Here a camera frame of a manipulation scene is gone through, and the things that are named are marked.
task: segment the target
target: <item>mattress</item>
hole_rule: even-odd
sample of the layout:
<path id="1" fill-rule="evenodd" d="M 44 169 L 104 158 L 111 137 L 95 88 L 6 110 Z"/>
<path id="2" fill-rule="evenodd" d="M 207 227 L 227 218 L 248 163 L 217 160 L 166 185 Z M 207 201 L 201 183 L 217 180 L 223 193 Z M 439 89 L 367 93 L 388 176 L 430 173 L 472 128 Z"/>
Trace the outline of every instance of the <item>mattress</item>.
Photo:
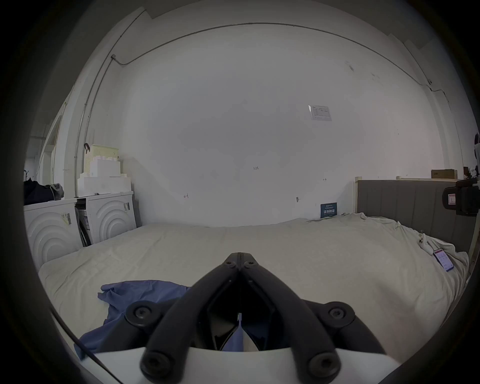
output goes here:
<path id="1" fill-rule="evenodd" d="M 38 274 L 80 337 L 107 317 L 101 285 L 157 279 L 191 286 L 232 252 L 248 252 L 302 299 L 349 304 L 387 354 L 404 362 L 441 326 L 468 270 L 465 252 L 430 238 L 450 256 L 447 272 L 418 239 L 398 222 L 364 214 L 236 228 L 150 224 L 49 261 Z"/>

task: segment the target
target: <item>white wall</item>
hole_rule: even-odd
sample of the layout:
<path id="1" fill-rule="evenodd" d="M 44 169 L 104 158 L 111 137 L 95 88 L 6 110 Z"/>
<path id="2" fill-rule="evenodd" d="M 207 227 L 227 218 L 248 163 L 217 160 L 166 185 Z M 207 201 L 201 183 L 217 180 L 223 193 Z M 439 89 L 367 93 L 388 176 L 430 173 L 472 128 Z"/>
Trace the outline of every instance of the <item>white wall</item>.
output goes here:
<path id="1" fill-rule="evenodd" d="M 24 169 L 28 171 L 27 180 L 28 179 L 32 179 L 32 180 L 36 179 L 35 178 L 36 169 L 35 169 L 35 158 L 34 157 L 27 157 L 25 159 Z M 25 172 L 23 173 L 22 180 L 25 181 Z"/>
<path id="2" fill-rule="evenodd" d="M 386 35 L 309 1 L 203 1 L 153 20 L 145 13 L 112 53 L 126 62 L 183 34 L 244 22 L 321 28 L 418 79 Z M 332 121 L 312 121 L 309 104 L 328 106 Z M 334 201 L 352 211 L 355 176 L 427 178 L 444 167 L 439 132 L 422 87 L 374 52 L 323 32 L 240 25 L 113 63 L 87 141 L 120 149 L 144 224 L 236 226 L 316 218 Z"/>
<path id="3" fill-rule="evenodd" d="M 433 39 L 420 49 L 421 54 L 429 62 L 436 86 L 443 89 L 448 97 L 449 107 L 455 119 L 461 145 L 461 155 L 465 167 L 474 168 L 477 164 L 473 151 L 475 134 L 478 133 L 477 122 L 468 101 L 467 94 L 458 77 L 455 67 L 446 49 L 438 39 Z M 444 98 L 438 92 L 437 97 Z"/>

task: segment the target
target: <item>headboard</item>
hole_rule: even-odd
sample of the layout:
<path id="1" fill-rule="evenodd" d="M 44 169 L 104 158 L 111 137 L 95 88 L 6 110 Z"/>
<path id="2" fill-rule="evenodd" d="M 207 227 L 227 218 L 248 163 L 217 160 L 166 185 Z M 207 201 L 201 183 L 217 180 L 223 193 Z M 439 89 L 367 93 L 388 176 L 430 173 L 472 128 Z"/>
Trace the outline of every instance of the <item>headboard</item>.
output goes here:
<path id="1" fill-rule="evenodd" d="M 356 178 L 355 183 L 355 212 L 399 221 L 406 227 L 452 243 L 457 251 L 472 256 L 480 220 L 457 216 L 455 211 L 442 205 L 443 190 L 454 187 L 455 180 Z"/>

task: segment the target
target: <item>ceiling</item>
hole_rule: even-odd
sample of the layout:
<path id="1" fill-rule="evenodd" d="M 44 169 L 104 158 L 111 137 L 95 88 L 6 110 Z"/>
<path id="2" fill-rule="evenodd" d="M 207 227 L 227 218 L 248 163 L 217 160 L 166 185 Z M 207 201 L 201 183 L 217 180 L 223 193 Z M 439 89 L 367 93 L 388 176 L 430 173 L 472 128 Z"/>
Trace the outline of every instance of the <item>ceiling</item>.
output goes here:
<path id="1" fill-rule="evenodd" d="M 168 11 L 199 0 L 144 0 L 143 6 L 153 19 Z M 423 47 L 435 34 L 427 22 L 402 0 L 313 0 L 335 7 L 362 19 L 386 35 L 399 40 L 410 40 L 417 48 Z"/>

